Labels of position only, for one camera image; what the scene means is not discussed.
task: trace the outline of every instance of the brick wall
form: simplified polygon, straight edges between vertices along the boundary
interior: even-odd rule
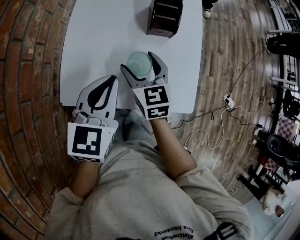
[[[60,60],[75,0],[0,0],[0,230],[43,239],[54,194],[74,166]]]

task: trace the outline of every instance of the gray t-shirt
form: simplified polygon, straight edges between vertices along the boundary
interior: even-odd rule
[[[69,188],[52,206],[45,239],[202,240],[223,222],[250,239],[252,225],[243,205],[205,167],[171,180],[159,152],[141,141],[112,147],[99,167],[99,181],[84,201]]]

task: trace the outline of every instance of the white cable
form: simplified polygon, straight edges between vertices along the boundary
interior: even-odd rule
[[[265,103],[263,101],[259,101],[258,103],[263,103],[263,105],[267,104],[267,103],[272,103],[271,101],[266,101]],[[235,107],[233,106],[234,108],[240,108],[241,110],[243,110],[246,114],[253,114],[253,113],[256,113],[257,110],[258,110],[258,106],[257,106],[257,109],[255,112],[246,112],[246,110],[244,108],[242,108],[241,106],[238,106],[238,107]]]
[[[188,139],[192,136],[192,135],[194,135],[196,132],[198,132],[198,131],[200,131],[200,130],[203,130],[205,133],[206,133],[206,135],[207,135],[207,145],[208,145],[208,147],[210,148],[210,149],[215,149],[215,148],[217,148],[220,144],[221,144],[221,142],[222,142],[222,140],[223,140],[223,136],[224,136],[224,127],[223,127],[223,117],[222,117],[222,115],[223,115],[223,113],[227,110],[227,109],[229,109],[229,108],[226,108],[226,109],[224,109],[223,111],[222,111],[222,113],[221,113],[221,123],[222,123],[222,138],[221,138],[221,141],[220,141],[220,143],[216,146],[216,147],[214,147],[214,148],[211,148],[210,147],[210,144],[209,144],[209,136],[208,136],[208,133],[206,132],[206,130],[204,129],[204,128],[200,128],[200,129],[197,129],[195,132],[193,132],[190,136],[188,136],[187,137],[187,139],[186,139],[186,142],[184,143],[184,147],[186,147],[186,144],[187,144],[187,142],[188,142]]]

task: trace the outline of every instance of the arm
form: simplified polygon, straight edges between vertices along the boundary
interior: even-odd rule
[[[268,208],[268,206],[267,206],[268,192],[266,192],[266,194],[264,195],[264,198],[263,198],[262,209],[263,209],[264,211]]]
[[[150,121],[163,157],[164,165],[173,179],[196,167],[196,162],[173,134],[165,119]]]
[[[86,199],[93,191],[98,176],[98,164],[81,162],[70,189],[78,197]]]
[[[200,208],[209,211],[218,222],[231,222],[246,239],[252,234],[252,224],[244,206],[227,191],[204,166],[196,162],[172,133],[165,119],[151,120],[153,132],[164,164],[178,186]]]
[[[198,166],[180,176],[176,182],[200,209],[206,209],[214,216],[218,225],[232,223],[240,235],[251,239],[253,225],[246,208],[227,193],[207,167]]]
[[[70,187],[61,190],[53,202],[45,240],[70,240],[84,200],[97,182],[98,164],[81,162]]]

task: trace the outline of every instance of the power strip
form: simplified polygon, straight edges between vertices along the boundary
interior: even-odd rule
[[[224,102],[225,102],[225,105],[226,105],[226,108],[227,108],[227,109],[232,109],[232,108],[234,108],[234,101],[233,101],[233,99],[232,99],[231,97],[229,97],[228,94],[226,94],[226,95],[224,96]]]

